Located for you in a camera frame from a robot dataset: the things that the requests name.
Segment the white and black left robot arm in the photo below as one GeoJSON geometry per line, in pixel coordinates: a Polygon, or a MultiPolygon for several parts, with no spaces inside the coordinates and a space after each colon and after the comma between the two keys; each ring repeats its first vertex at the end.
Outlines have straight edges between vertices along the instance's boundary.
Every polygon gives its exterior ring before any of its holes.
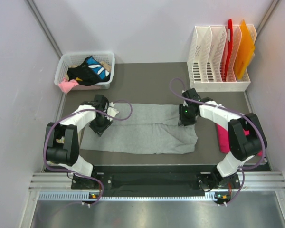
{"type": "Polygon", "coordinates": [[[60,121],[53,129],[47,144],[46,160],[83,175],[82,183],[87,188],[94,188],[98,184],[98,176],[94,166],[79,154],[80,134],[88,126],[101,136],[118,113],[114,103],[103,95],[96,95],[93,101],[82,102],[71,117],[60,121]]]}

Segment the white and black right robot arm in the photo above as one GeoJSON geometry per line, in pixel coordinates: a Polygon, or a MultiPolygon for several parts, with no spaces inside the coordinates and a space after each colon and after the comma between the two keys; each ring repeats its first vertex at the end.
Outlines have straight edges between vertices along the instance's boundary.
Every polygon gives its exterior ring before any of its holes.
{"type": "Polygon", "coordinates": [[[179,105],[179,126],[194,125],[200,116],[228,132],[229,152],[211,172],[213,184],[223,188],[245,162],[267,148],[259,118],[254,113],[229,110],[208,97],[202,99],[194,88],[183,91],[182,97],[184,103],[179,105]]]}

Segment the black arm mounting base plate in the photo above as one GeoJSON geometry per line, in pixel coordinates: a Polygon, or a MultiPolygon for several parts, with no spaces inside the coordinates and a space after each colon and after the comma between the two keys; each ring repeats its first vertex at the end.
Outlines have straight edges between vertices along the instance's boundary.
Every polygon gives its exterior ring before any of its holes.
{"type": "Polygon", "coordinates": [[[228,191],[240,187],[239,177],[215,182],[213,165],[97,165],[96,178],[105,197],[202,196],[208,189],[228,191]]]}

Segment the grey t shirt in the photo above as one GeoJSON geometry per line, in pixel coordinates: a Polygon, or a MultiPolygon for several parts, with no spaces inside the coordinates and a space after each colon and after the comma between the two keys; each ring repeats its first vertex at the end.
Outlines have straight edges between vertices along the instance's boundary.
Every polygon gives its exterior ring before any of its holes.
{"type": "Polygon", "coordinates": [[[98,136],[87,126],[81,149],[131,154],[186,154],[195,150],[198,137],[193,125],[179,126],[178,106],[172,104],[116,104],[119,117],[98,136]]]}

